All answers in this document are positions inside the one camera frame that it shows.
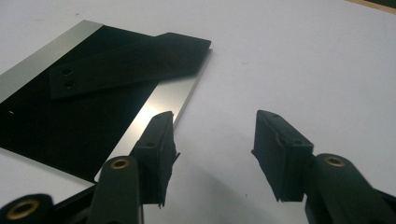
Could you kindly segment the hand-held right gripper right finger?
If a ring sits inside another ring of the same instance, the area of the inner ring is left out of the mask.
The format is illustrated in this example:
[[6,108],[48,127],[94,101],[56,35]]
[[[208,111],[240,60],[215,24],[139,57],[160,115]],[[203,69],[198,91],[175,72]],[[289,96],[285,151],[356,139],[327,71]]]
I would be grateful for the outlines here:
[[280,115],[257,111],[251,153],[278,201],[303,200],[304,168],[311,161],[313,149],[314,144]]

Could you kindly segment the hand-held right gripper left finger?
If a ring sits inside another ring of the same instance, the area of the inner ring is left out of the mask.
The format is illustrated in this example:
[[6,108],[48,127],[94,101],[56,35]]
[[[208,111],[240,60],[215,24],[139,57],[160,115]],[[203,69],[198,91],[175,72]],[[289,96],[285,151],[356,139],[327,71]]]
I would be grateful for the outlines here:
[[165,205],[166,191],[179,153],[174,141],[173,113],[154,116],[136,142],[142,204]]

